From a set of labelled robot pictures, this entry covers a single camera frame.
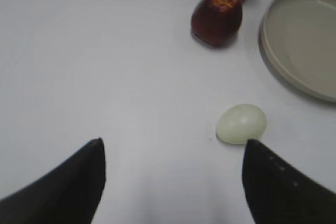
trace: white egg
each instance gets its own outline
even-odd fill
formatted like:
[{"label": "white egg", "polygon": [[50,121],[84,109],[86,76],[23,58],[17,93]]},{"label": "white egg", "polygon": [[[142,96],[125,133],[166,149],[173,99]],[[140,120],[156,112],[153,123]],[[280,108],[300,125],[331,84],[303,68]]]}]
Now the white egg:
[{"label": "white egg", "polygon": [[249,139],[260,139],[266,125],[266,116],[260,108],[252,104],[240,104],[222,115],[216,133],[223,142],[246,144]]}]

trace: table surface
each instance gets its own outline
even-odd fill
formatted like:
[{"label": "table surface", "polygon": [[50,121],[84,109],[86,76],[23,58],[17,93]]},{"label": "table surface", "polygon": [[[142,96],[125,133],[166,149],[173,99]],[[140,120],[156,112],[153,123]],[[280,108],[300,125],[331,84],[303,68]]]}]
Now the table surface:
[{"label": "table surface", "polygon": [[92,138],[107,184],[93,224],[252,224],[244,146],[215,128],[231,106],[263,109],[263,142],[336,191],[336,105],[265,67],[258,27],[272,0],[247,0],[237,39],[190,36],[199,0],[0,0],[0,198]]}]

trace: red fruit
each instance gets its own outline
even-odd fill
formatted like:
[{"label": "red fruit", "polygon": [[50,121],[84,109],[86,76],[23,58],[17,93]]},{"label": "red fruit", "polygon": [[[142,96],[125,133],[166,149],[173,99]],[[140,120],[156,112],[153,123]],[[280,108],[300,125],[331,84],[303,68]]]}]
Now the red fruit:
[{"label": "red fruit", "polygon": [[239,0],[202,0],[195,8],[191,26],[199,39],[218,47],[238,32],[242,19]]}]

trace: round dish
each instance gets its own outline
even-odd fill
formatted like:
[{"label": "round dish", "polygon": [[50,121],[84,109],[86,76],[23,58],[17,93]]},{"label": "round dish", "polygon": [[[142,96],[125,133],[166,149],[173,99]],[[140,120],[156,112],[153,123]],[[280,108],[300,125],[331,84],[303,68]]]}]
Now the round dish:
[{"label": "round dish", "polygon": [[283,78],[309,95],[336,102],[336,0],[274,0],[260,38]]}]

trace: plate rim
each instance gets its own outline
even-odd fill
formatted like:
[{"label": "plate rim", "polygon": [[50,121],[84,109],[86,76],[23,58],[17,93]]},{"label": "plate rim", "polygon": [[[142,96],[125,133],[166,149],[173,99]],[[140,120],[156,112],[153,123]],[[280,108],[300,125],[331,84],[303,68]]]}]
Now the plate rim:
[{"label": "plate rim", "polygon": [[267,17],[269,16],[271,9],[278,4],[278,1],[279,0],[272,0],[272,2],[268,5],[264,17],[261,21],[259,33],[261,37],[261,45],[263,47],[263,50],[265,51],[266,57],[269,59],[270,63],[274,66],[275,70],[295,88],[313,97],[326,101],[336,102],[336,95],[335,96],[329,95],[312,88],[307,82],[304,82],[303,80],[298,78],[295,74],[293,74],[291,71],[289,71],[286,67],[284,67],[283,64],[279,61],[276,54],[272,51],[269,40],[267,39],[266,36]]}]

